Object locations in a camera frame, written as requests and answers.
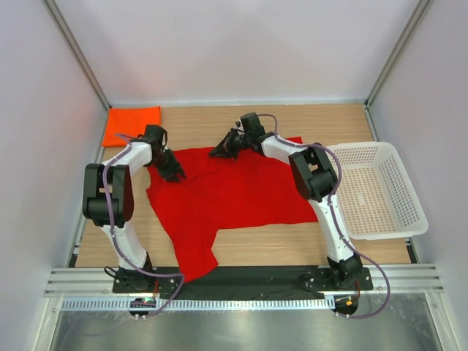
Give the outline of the red t shirt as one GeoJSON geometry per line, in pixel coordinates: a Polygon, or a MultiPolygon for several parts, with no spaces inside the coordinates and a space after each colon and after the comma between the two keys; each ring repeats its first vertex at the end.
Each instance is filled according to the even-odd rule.
{"type": "Polygon", "coordinates": [[[237,159],[210,157],[208,148],[175,152],[186,174],[163,179],[150,167],[149,203],[173,243],[186,282],[218,266],[212,252],[219,230],[316,222],[297,192],[290,166],[253,151],[237,159]]]}

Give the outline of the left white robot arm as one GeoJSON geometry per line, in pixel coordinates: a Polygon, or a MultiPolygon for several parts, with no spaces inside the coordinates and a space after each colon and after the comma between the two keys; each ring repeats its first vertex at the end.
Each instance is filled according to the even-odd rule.
{"type": "Polygon", "coordinates": [[[178,284],[182,273],[157,273],[149,253],[137,238],[132,217],[135,209],[132,176],[146,167],[166,182],[178,183],[186,175],[172,150],[167,147],[167,131],[148,125],[137,137],[120,136],[127,144],[122,151],[102,163],[85,167],[82,212],[86,219],[109,238],[117,256],[117,269],[106,267],[113,278],[115,293],[148,292],[160,279],[178,284]]]}

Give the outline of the aluminium frame rail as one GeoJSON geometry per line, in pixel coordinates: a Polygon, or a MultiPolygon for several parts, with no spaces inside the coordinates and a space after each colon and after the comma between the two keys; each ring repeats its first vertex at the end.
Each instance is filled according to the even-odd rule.
{"type": "MultiPolygon", "coordinates": [[[[432,264],[383,265],[393,293],[442,293],[444,288],[432,264]]],[[[44,296],[101,296],[111,294],[113,280],[101,268],[54,268],[44,296]]]]}

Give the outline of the folded orange t shirt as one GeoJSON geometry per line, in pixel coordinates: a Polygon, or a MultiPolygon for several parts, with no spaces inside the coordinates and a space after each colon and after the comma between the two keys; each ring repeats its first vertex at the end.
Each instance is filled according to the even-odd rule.
{"type": "Polygon", "coordinates": [[[124,147],[128,137],[144,133],[148,124],[160,124],[161,107],[117,108],[112,107],[107,118],[103,148],[124,147]]]}

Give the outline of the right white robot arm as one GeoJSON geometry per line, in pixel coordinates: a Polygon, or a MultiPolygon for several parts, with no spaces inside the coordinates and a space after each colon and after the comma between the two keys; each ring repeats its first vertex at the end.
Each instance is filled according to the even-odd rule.
{"type": "Polygon", "coordinates": [[[325,237],[331,284],[340,290],[358,287],[363,263],[346,230],[341,228],[344,220],[336,195],[341,170],[334,168],[339,164],[337,161],[330,161],[336,157],[319,143],[301,144],[284,139],[278,133],[277,118],[269,113],[267,117],[274,120],[274,131],[266,132],[260,121],[263,116],[262,113],[241,116],[209,156],[237,159],[241,151],[251,150],[289,165],[295,188],[314,210],[325,237]]]}

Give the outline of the white plastic perforated basket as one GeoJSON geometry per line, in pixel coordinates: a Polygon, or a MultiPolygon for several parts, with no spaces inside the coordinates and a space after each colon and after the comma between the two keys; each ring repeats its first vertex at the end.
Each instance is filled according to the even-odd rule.
{"type": "Polygon", "coordinates": [[[329,149],[341,165],[337,197],[349,237],[374,241],[427,232],[426,215],[393,145],[373,141],[329,149]]]}

